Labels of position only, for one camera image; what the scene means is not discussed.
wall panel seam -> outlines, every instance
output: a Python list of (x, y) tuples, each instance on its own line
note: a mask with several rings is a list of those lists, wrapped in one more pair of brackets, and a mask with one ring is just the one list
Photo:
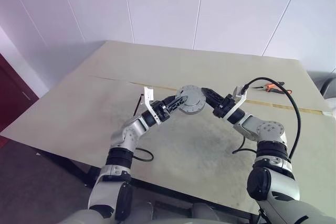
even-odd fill
[(68, 2), (68, 5), (69, 5), (69, 7), (70, 7), (70, 10), (71, 10), (71, 12), (72, 12), (72, 15), (74, 16), (74, 19), (75, 19), (75, 21), (76, 21), (76, 24), (77, 24), (78, 30), (79, 30), (79, 32), (80, 32), (80, 34), (81, 34), (81, 36), (82, 36), (82, 39), (83, 39), (83, 41), (85, 42), (85, 37), (84, 37), (84, 35), (83, 35), (83, 33), (82, 33), (82, 30), (80, 29), (80, 26), (79, 26), (79, 23), (78, 23), (76, 14), (75, 14), (75, 12), (74, 12), (74, 9), (72, 9), (71, 2), (70, 2), (70, 0), (67, 0), (67, 2)]
[(127, 2), (128, 16), (129, 16), (130, 24), (131, 24), (132, 40), (133, 40), (133, 43), (135, 43), (135, 41), (134, 41), (133, 25), (132, 25), (132, 18), (131, 18), (131, 12), (130, 12), (130, 4), (129, 4), (128, 0), (126, 0), (126, 2)]
[(199, 2), (198, 2), (196, 25), (195, 25), (195, 33), (194, 33), (194, 40), (193, 40), (193, 49), (195, 48), (195, 40), (196, 40), (196, 33), (197, 33), (197, 26), (198, 26), (199, 11), (201, 9), (201, 1), (202, 0), (199, 0)]
[(279, 25), (280, 25), (280, 23), (281, 23), (281, 21), (282, 21), (283, 16), (285, 15), (285, 13), (286, 13), (286, 11), (287, 11), (287, 9), (288, 9), (288, 6), (289, 6), (290, 2), (291, 2), (291, 0), (288, 0), (287, 5), (285, 6), (285, 9), (283, 9), (283, 11), (282, 11), (282, 13), (281, 13), (281, 16), (280, 16), (280, 18), (279, 18), (279, 20), (278, 20), (278, 23), (276, 24), (276, 26), (275, 26), (275, 28), (274, 28), (274, 30), (273, 30), (273, 32), (272, 32), (272, 34), (271, 34), (269, 40), (267, 41), (266, 46), (265, 46), (265, 48), (264, 48), (264, 50), (263, 50), (261, 56), (264, 56), (264, 54), (265, 54), (265, 52), (266, 52), (266, 50), (267, 50), (267, 48), (268, 48), (268, 46), (269, 46), (271, 40), (272, 40), (273, 37), (274, 37), (274, 34), (276, 33), (276, 31), (277, 31), (277, 29), (278, 29), (278, 27), (279, 27)]
[(20, 1), (21, 5), (22, 5), (23, 9), (25, 10), (26, 14), (28, 15), (30, 21), (33, 23), (33, 26), (35, 27), (37, 33), (38, 33), (39, 36), (41, 37), (41, 39), (42, 39), (44, 45), (48, 48), (48, 45), (47, 45), (46, 41), (44, 40), (42, 34), (40, 33), (39, 29), (37, 28), (37, 26), (36, 26), (36, 24), (35, 24), (33, 18), (32, 18), (31, 15), (29, 14), (29, 12), (28, 12), (26, 6), (24, 5), (23, 1), (22, 1), (22, 0), (19, 0), (19, 1)]

tape strip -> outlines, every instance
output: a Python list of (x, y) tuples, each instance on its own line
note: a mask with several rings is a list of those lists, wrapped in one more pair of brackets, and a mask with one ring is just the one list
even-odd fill
[[(101, 79), (107, 79), (107, 80), (113, 80), (113, 81), (124, 81), (124, 80), (110, 79), (110, 78), (104, 78), (104, 77), (98, 77), (98, 76), (91, 76), (91, 77), (96, 77), (96, 78), (101, 78)], [(131, 82), (131, 81), (125, 81), (125, 82), (131, 83), (131, 84), (136, 84), (136, 85), (141, 85), (141, 86), (152, 86), (154, 88), (167, 89), (167, 90), (171, 90), (171, 91), (177, 91), (177, 89), (172, 89), (172, 88), (167, 88), (167, 87), (161, 87), (161, 86), (153, 86), (153, 85), (148, 85), (148, 84), (144, 84), (144, 83)], [(274, 104), (274, 103), (270, 103), (270, 102), (259, 102), (259, 101), (253, 101), (253, 100), (246, 100), (245, 102), (251, 103), (251, 104), (262, 105), (262, 106), (268, 106), (268, 107), (278, 108), (278, 109), (294, 110), (294, 108), (292, 106), (281, 105), (281, 104)], [(321, 110), (311, 110), (311, 109), (299, 108), (299, 111), (303, 112), (303, 113), (309, 113), (309, 114), (315, 114), (315, 115), (332, 116), (331, 112), (324, 112), (324, 111), (321, 111)]]

beige tabletop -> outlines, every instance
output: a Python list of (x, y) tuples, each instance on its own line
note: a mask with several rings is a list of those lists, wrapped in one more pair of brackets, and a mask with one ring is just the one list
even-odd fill
[[(335, 120), (296, 60), (109, 41), (1, 135), (101, 167), (112, 132), (131, 118), (144, 84), (155, 86), (157, 100), (187, 84), (212, 88), (225, 96), (259, 76), (284, 81), (304, 111), (292, 162), (301, 200), (336, 216)], [(284, 124), (291, 148), (297, 121), (286, 96), (249, 90), (248, 100), (242, 106), (245, 111)], [(153, 152), (155, 159), (150, 163), (134, 160), (132, 176), (257, 213), (256, 203), (246, 192), (254, 154), (231, 154), (241, 141), (232, 126), (214, 117), (208, 106), (197, 115), (176, 111), (142, 138), (139, 147)], [(256, 148), (251, 141), (246, 146)]]

round gray disc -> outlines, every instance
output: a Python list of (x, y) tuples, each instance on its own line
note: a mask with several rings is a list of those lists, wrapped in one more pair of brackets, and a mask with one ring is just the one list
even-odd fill
[(193, 85), (181, 87), (180, 90), (177, 91), (176, 97), (182, 97), (184, 95), (188, 96), (185, 103), (180, 106), (180, 110), (184, 113), (189, 115), (196, 114), (204, 108), (205, 95), (199, 87)]

pliers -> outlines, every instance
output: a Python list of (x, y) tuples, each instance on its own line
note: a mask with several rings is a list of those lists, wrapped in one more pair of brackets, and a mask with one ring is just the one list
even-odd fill
[[(285, 83), (283, 81), (279, 81), (278, 84), (283, 86)], [(273, 83), (268, 83), (262, 87), (253, 87), (252, 89), (255, 90), (265, 90), (266, 92), (274, 92), (274, 93), (279, 93), (279, 94), (284, 94), (282, 90), (280, 90), (275, 84)]]

